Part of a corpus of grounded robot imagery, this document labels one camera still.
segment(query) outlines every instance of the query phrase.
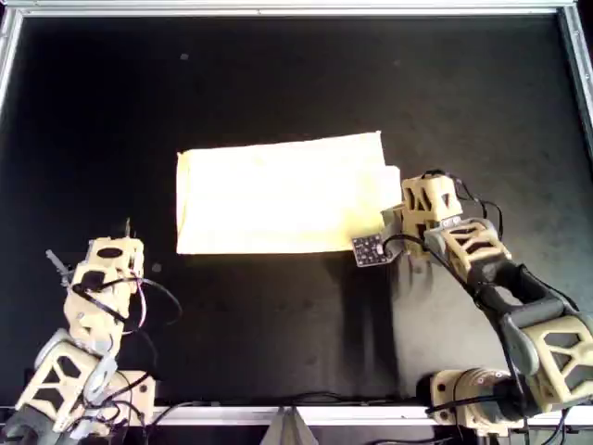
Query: black cable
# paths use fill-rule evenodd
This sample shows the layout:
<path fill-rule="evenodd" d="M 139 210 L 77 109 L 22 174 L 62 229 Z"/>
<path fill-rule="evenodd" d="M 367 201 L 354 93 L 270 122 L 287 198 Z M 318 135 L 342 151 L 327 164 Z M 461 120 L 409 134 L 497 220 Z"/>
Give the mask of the black cable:
<path fill-rule="evenodd" d="M 560 439 L 560 445 L 566 443 L 566 426 L 562 427 L 562 438 Z"/>
<path fill-rule="evenodd" d="M 568 413 L 570 412 L 570 408 L 566 409 L 566 410 L 562 410 L 562 416 L 560 418 L 560 422 L 558 422 L 558 424 L 556 425 L 556 427 L 554 428 L 554 432 L 549 436 L 549 438 L 542 443 L 541 445 L 550 445 L 554 440 L 556 440 L 556 438 L 558 437 L 558 435 L 562 432 L 562 436 L 563 439 L 562 441 L 565 440 L 566 438 L 566 428 L 565 428 L 565 422 L 566 422 L 566 417 L 568 416 Z"/>
<path fill-rule="evenodd" d="M 502 401 L 506 399 L 505 396 L 477 396 L 477 397 L 470 397 L 468 399 L 461 399 L 461 400 L 453 400 L 448 401 L 447 403 L 443 403 L 441 405 L 431 406 L 426 410 L 427 414 L 436 413 L 442 410 L 448 410 L 450 408 L 455 408 L 457 406 L 465 406 L 465 405 L 473 405 L 475 403 L 483 403 L 485 401 Z"/>
<path fill-rule="evenodd" d="M 542 285 L 543 287 L 546 287 L 547 289 L 551 290 L 552 292 L 556 292 L 558 295 L 560 295 L 561 297 L 566 299 L 566 301 L 568 301 L 568 303 L 573 307 L 573 309 L 575 311 L 580 311 L 576 302 L 573 299 L 571 299 L 568 295 L 566 295 L 564 292 L 561 292 L 556 287 L 553 287 L 553 286 L 549 285 L 548 283 L 546 283 L 544 280 L 542 280 L 541 278 L 536 276 L 533 272 L 531 272 L 529 269 L 527 269 L 527 266 L 525 266 L 524 264 L 521 264 L 519 267 L 521 269 L 523 269 L 524 271 L 526 271 L 527 273 L 529 273 L 529 275 L 531 275 L 532 278 L 537 280 L 540 285 Z"/>
<path fill-rule="evenodd" d="M 389 236 L 382 244 L 381 247 L 383 249 L 383 252 L 386 252 L 386 247 L 387 244 L 390 241 L 394 241 L 394 240 L 405 240 L 405 241 L 411 241 L 412 243 L 416 243 L 419 246 L 421 246 L 424 250 L 428 251 L 431 253 L 431 255 L 433 257 L 435 257 L 435 259 L 441 264 L 441 266 L 443 266 L 445 269 L 447 269 L 447 271 L 453 276 L 453 278 L 455 278 L 455 280 L 457 280 L 457 282 L 461 285 L 461 287 L 463 287 L 463 289 L 472 296 L 472 298 L 474 297 L 473 291 L 472 289 L 465 283 L 465 281 L 459 276 L 459 274 L 457 273 L 457 271 L 455 271 L 455 269 L 453 269 L 453 267 L 447 262 L 447 260 L 445 260 L 444 258 L 442 258 L 438 253 L 436 253 L 434 250 L 432 250 L 426 243 L 424 243 L 424 241 L 422 241 L 420 238 L 416 237 L 416 236 L 412 236 L 412 235 L 405 235 L 405 234 L 395 234 L 395 235 L 391 235 Z"/>
<path fill-rule="evenodd" d="M 156 289 L 160 290 L 175 305 L 175 307 L 177 309 L 177 315 L 172 320 L 166 322 L 164 324 L 165 326 L 171 326 L 173 324 L 176 324 L 182 318 L 182 316 L 183 316 L 183 307 L 182 307 L 181 303 L 179 302 L 179 300 L 166 287 L 164 287 L 162 284 L 157 283 L 156 281 L 153 281 L 153 280 L 149 280 L 148 278 L 143 278 L 143 277 L 140 277 L 140 276 L 118 278 L 117 280 L 108 281 L 106 283 L 103 283 L 97 289 L 93 289 L 93 290 L 96 290 L 97 292 L 100 292 L 100 291 L 102 291 L 102 290 L 104 290 L 104 289 L 106 289 L 106 288 L 108 288 L 110 286 L 118 285 L 120 283 L 138 283 L 138 282 L 140 282 L 140 283 L 142 283 L 144 285 L 149 285 L 149 286 L 155 287 Z"/>
<path fill-rule="evenodd" d="M 438 445 L 440 443 L 453 440 L 454 438 L 442 439 L 422 439 L 422 440 L 405 440 L 405 439 L 381 439 L 369 442 L 368 445 Z"/>
<path fill-rule="evenodd" d="M 476 368 L 471 368 L 463 371 L 459 377 L 455 379 L 455 384 L 453 385 L 453 401 L 457 401 L 457 386 L 459 385 L 462 378 L 464 378 L 467 374 L 471 371 L 474 371 Z M 463 441 L 463 433 L 461 433 L 460 428 L 460 418 L 459 418 L 459 406 L 455 407 L 455 427 L 457 428 L 457 432 L 460 435 L 461 441 Z"/>
<path fill-rule="evenodd" d="M 151 354 L 152 354 L 152 366 L 153 366 L 153 371 L 156 372 L 157 369 L 157 364 L 158 364 L 158 352 L 157 349 L 155 348 L 154 343 L 152 342 L 152 340 L 150 339 L 150 337 L 148 336 L 148 334 L 143 331 L 137 331 L 138 334 L 140 334 L 140 336 L 146 341 L 146 344 L 149 346 L 150 350 L 151 350 Z M 116 397 L 118 397 L 119 395 L 123 394 L 124 392 L 127 392 L 133 388 L 136 388 L 138 385 L 140 385 L 142 382 L 144 382 L 145 380 L 147 380 L 147 378 L 150 377 L 149 373 L 144 373 L 142 374 L 140 377 L 138 377 L 137 379 L 135 379 L 132 383 L 128 384 L 127 387 L 121 388 L 117 391 L 115 391 L 114 393 L 110 394 L 109 396 L 107 396 L 105 398 L 104 401 L 113 401 Z"/>
<path fill-rule="evenodd" d="M 150 428 L 148 429 L 146 435 L 145 435 L 145 442 L 144 445 L 148 445 L 148 441 L 150 440 L 150 436 L 152 435 L 153 431 L 155 430 L 155 428 L 157 427 L 158 423 L 163 420 L 166 416 L 168 416 L 169 414 L 171 414 L 171 412 L 175 411 L 177 408 L 182 408 L 183 406 L 200 406 L 203 403 L 200 401 L 184 401 L 182 403 L 177 403 L 176 405 L 170 406 L 169 408 L 167 408 L 165 411 L 163 411 L 161 414 L 159 414 L 155 420 L 153 420 L 150 424 Z"/>
<path fill-rule="evenodd" d="M 493 201 L 488 201 L 485 199 L 481 199 L 479 197 L 476 197 L 472 192 L 470 192 L 470 188 L 467 186 L 466 183 L 463 182 L 463 180 L 459 177 L 456 176 L 454 174 L 451 174 L 449 172 L 446 172 L 444 170 L 441 169 L 434 169 L 434 170 L 428 170 L 426 171 L 423 175 L 422 178 L 424 178 L 426 175 L 434 175 L 434 174 L 442 174 L 447 176 L 448 178 L 451 178 L 454 183 L 455 183 L 455 194 L 457 195 L 457 198 L 462 200 L 462 201 L 473 201 L 476 204 L 479 204 L 480 207 L 482 208 L 482 217 L 484 219 L 488 218 L 488 210 L 486 209 L 486 206 L 492 206 L 494 207 L 497 212 L 498 212 L 498 238 L 500 239 L 500 241 L 502 241 L 502 236 L 504 235 L 504 226 L 503 226 L 503 217 L 502 217 L 502 210 L 500 209 L 500 207 Z M 457 186 L 460 186 L 463 191 L 465 192 L 465 194 L 467 195 L 467 197 L 463 197 Z"/>

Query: white fabric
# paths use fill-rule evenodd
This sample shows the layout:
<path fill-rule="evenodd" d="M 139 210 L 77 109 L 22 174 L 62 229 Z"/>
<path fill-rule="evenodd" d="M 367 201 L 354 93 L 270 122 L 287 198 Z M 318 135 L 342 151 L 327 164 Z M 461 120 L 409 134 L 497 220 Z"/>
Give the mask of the white fabric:
<path fill-rule="evenodd" d="M 399 202 L 379 133 L 189 150 L 177 165 L 177 253 L 348 250 Z"/>

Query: black tabletop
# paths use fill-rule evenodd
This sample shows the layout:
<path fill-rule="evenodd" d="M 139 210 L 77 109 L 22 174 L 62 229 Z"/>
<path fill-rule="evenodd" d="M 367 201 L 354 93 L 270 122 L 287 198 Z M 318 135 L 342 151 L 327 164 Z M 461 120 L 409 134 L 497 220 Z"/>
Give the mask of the black tabletop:
<path fill-rule="evenodd" d="M 0 126 L 0 401 L 65 325 L 44 251 L 76 264 L 126 217 L 184 307 L 154 338 L 172 399 L 413 392 L 443 365 L 426 344 L 459 357 L 488 329 L 441 287 L 392 301 L 393 271 L 351 252 L 175 254 L 176 153 L 376 130 L 402 177 L 440 167 L 497 201 L 515 258 L 591 306 L 593 187 L 552 16 L 26 19 Z M 148 299 L 150 324 L 173 314 Z M 122 349 L 146 365 L 139 339 Z"/>

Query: wire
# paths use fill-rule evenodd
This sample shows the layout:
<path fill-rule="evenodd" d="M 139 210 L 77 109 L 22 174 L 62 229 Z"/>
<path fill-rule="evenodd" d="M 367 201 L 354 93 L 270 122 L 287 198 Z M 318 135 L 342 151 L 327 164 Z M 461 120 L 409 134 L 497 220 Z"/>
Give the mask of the wire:
<path fill-rule="evenodd" d="M 472 192 L 470 192 L 470 188 L 467 186 L 466 183 L 463 182 L 463 180 L 459 176 L 456 176 L 454 174 L 451 174 L 451 173 L 446 172 L 441 169 L 428 170 L 422 175 L 422 178 L 424 178 L 426 175 L 434 175 L 434 174 L 442 174 L 442 175 L 447 176 L 448 178 L 451 178 L 455 182 L 455 194 L 457 195 L 457 198 L 462 201 L 472 201 L 472 202 L 475 202 L 476 204 L 479 204 L 480 207 L 482 208 L 482 218 L 484 218 L 484 219 L 488 218 L 488 210 L 487 210 L 486 206 L 494 207 L 498 212 L 498 239 L 500 239 L 500 241 L 502 241 L 502 236 L 504 235 L 502 210 L 495 202 L 488 201 L 485 199 L 480 199 L 479 197 L 476 197 Z M 457 188 L 458 186 L 460 186 L 463 189 L 463 191 L 467 195 L 466 197 L 463 197 L 460 194 L 460 192 Z"/>
<path fill-rule="evenodd" d="M 552 292 L 556 292 L 558 295 L 560 295 L 561 297 L 563 297 L 564 299 L 566 299 L 566 301 L 568 301 L 568 303 L 573 307 L 573 309 L 575 311 L 580 311 L 580 309 L 578 308 L 578 305 L 576 304 L 576 302 L 573 299 L 571 299 L 568 295 L 566 295 L 564 292 L 561 292 L 556 287 L 553 287 L 553 286 L 549 285 L 548 283 L 546 283 L 541 278 L 535 276 L 534 273 L 531 272 L 529 269 L 527 269 L 527 266 L 525 266 L 524 264 L 521 264 L 519 267 L 521 269 L 525 270 L 527 273 L 529 273 L 531 275 L 531 277 L 534 278 L 535 280 L 537 280 L 540 285 L 542 285 L 543 287 L 546 287 L 547 289 L 551 290 Z"/>
<path fill-rule="evenodd" d="M 566 417 L 568 416 L 568 413 L 570 412 L 570 408 L 566 409 L 566 410 L 562 410 L 562 416 L 560 418 L 560 422 L 558 422 L 558 424 L 556 425 L 556 428 L 554 428 L 554 432 L 549 436 L 549 438 L 542 443 L 541 445 L 550 445 L 554 440 L 556 440 L 556 438 L 558 437 L 558 435 L 562 432 L 562 440 L 561 443 L 563 443 L 566 439 Z"/>
<path fill-rule="evenodd" d="M 462 378 L 464 378 L 467 374 L 471 371 L 475 371 L 475 368 L 467 369 L 463 371 L 457 379 L 455 379 L 455 385 L 453 385 L 453 401 L 457 401 L 457 386 L 459 385 Z M 455 427 L 457 428 L 457 432 L 460 435 L 461 441 L 463 441 L 463 433 L 461 433 L 460 428 L 460 418 L 459 418 L 459 406 L 455 407 Z"/>
<path fill-rule="evenodd" d="M 145 292 L 142 290 L 142 282 L 139 280 L 138 275 L 136 275 L 136 273 L 134 271 L 130 271 L 130 273 L 136 278 L 136 284 L 138 285 L 138 294 L 140 296 L 140 304 L 141 304 L 142 312 L 140 315 L 140 322 L 138 323 L 138 327 L 136 327 L 132 331 L 123 332 L 124 336 L 133 334 L 135 331 L 137 331 L 138 329 L 141 329 L 142 326 L 144 326 L 145 320 L 146 320 L 146 312 L 147 312 L 146 296 L 145 296 Z"/>
<path fill-rule="evenodd" d="M 170 406 L 169 408 L 167 408 L 165 411 L 163 411 L 161 414 L 159 414 L 155 420 L 153 420 L 150 424 L 150 428 L 148 429 L 146 436 L 145 436 L 145 442 L 144 445 L 148 445 L 148 441 L 150 440 L 150 436 L 152 435 L 153 431 L 155 430 L 155 428 L 157 427 L 158 423 L 163 420 L 166 416 L 168 416 L 169 414 L 171 414 L 173 411 L 175 411 L 177 408 L 182 408 L 183 406 L 200 406 L 202 405 L 202 402 L 199 401 L 185 401 L 183 403 L 177 403 L 176 405 Z"/>
<path fill-rule="evenodd" d="M 431 406 L 426 410 L 427 414 L 436 413 L 438 411 L 448 410 L 450 408 L 456 408 L 458 406 L 465 406 L 465 405 L 473 405 L 475 403 L 483 403 L 485 401 L 502 401 L 506 399 L 505 396 L 477 396 L 477 397 L 470 397 L 468 399 L 461 399 L 461 400 L 452 400 L 448 401 L 447 403 L 443 403 L 441 405 Z"/>
<path fill-rule="evenodd" d="M 167 296 L 167 298 L 169 298 L 172 301 L 172 303 L 175 305 L 175 308 L 177 309 L 177 315 L 172 320 L 169 320 L 168 322 L 166 322 L 164 324 L 164 326 L 171 326 L 173 324 L 176 324 L 182 318 L 183 307 L 182 307 L 181 303 L 179 302 L 179 300 L 162 284 L 157 283 L 156 281 L 153 281 L 153 280 L 149 280 L 148 278 L 143 278 L 140 276 L 118 278 L 117 280 L 108 281 L 106 283 L 103 283 L 101 286 L 99 286 L 97 289 L 94 289 L 94 290 L 100 292 L 110 286 L 118 285 L 119 283 L 130 283 L 130 282 L 137 283 L 138 281 L 140 281 L 144 285 L 149 285 L 149 286 L 157 288 L 163 294 L 165 294 Z"/>
<path fill-rule="evenodd" d="M 422 440 L 405 440 L 405 439 L 385 439 L 369 442 L 368 445 L 438 445 L 454 438 L 442 439 L 422 439 Z"/>
<path fill-rule="evenodd" d="M 453 269 L 453 267 L 447 262 L 447 260 L 445 260 L 443 257 L 441 257 L 438 253 L 436 253 L 434 250 L 432 250 L 426 243 L 424 243 L 424 241 L 422 241 L 420 238 L 418 238 L 416 236 L 405 235 L 405 234 L 391 235 L 381 244 L 381 248 L 383 249 L 383 252 L 386 251 L 387 244 L 390 241 L 394 241 L 394 240 L 398 240 L 398 239 L 416 243 L 416 244 L 420 245 L 424 250 L 430 252 L 433 255 L 433 257 L 435 257 L 435 259 L 441 264 L 441 266 L 443 266 L 445 269 L 447 269 L 447 271 L 453 276 L 453 278 L 455 278 L 457 280 L 457 282 L 461 285 L 461 287 L 463 287 L 463 289 L 468 294 L 470 294 L 472 296 L 472 298 L 474 297 L 472 289 L 465 283 L 465 281 L 463 281 L 463 279 L 460 277 L 460 275 L 457 273 L 457 271 L 455 271 L 455 269 Z"/>

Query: beige plastic link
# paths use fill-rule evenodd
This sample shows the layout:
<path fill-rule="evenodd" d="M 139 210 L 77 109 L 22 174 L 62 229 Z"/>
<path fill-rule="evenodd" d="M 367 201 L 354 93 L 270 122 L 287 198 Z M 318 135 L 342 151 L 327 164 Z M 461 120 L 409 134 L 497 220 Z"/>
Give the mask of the beige plastic link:
<path fill-rule="evenodd" d="M 575 401 L 593 394 L 593 381 L 584 381 L 572 390 L 566 384 L 566 378 L 576 366 L 593 366 L 593 336 L 583 322 L 567 315 L 527 327 L 523 332 L 533 341 L 539 356 L 539 370 L 527 382 L 544 413 L 552 411 L 554 404 Z M 580 341 L 570 348 L 551 346 L 546 343 L 548 334 L 575 334 Z M 569 356 L 570 361 L 560 369 L 552 353 Z"/>
<path fill-rule="evenodd" d="M 74 375 L 75 373 L 70 370 L 71 366 L 63 368 L 60 365 L 60 362 L 64 360 L 69 360 L 78 369 L 79 374 L 69 376 L 69 374 Z M 84 412 L 82 405 L 77 405 L 77 400 L 98 362 L 99 360 L 95 356 L 68 342 L 58 343 L 48 352 L 29 385 L 20 395 L 16 405 L 17 410 L 24 404 L 28 404 L 55 421 L 54 431 L 63 432 L 72 419 L 79 417 Z M 57 381 L 45 383 L 50 374 L 57 376 Z M 50 401 L 39 398 L 43 395 L 43 392 L 38 395 L 40 389 L 57 391 L 59 396 L 57 399 L 61 400 L 57 409 Z"/>
<path fill-rule="evenodd" d="M 113 252 L 121 254 L 115 258 Z M 97 350 L 97 345 L 107 345 L 109 354 L 115 356 L 120 350 L 123 324 L 72 291 L 72 286 L 79 284 L 86 273 L 98 272 L 105 276 L 103 283 L 118 278 L 131 278 L 143 275 L 144 245 L 136 238 L 97 238 L 91 241 L 86 260 L 79 263 L 68 295 L 64 303 L 64 314 L 69 322 L 70 335 L 80 341 L 89 350 Z M 129 316 L 130 295 L 137 291 L 135 282 L 121 283 L 102 292 L 87 292 L 123 317 Z"/>
<path fill-rule="evenodd" d="M 453 180 L 444 175 L 417 176 L 402 181 L 403 204 L 395 208 L 402 218 L 403 232 L 423 238 L 423 231 L 433 229 L 453 216 L 463 213 Z M 406 241 L 406 249 L 417 257 L 427 256 L 418 244 Z"/>
<path fill-rule="evenodd" d="M 447 243 L 449 260 L 463 278 L 467 277 L 474 261 L 498 255 L 511 259 L 511 253 L 498 239 L 496 230 L 479 221 L 444 229 L 441 236 Z"/>

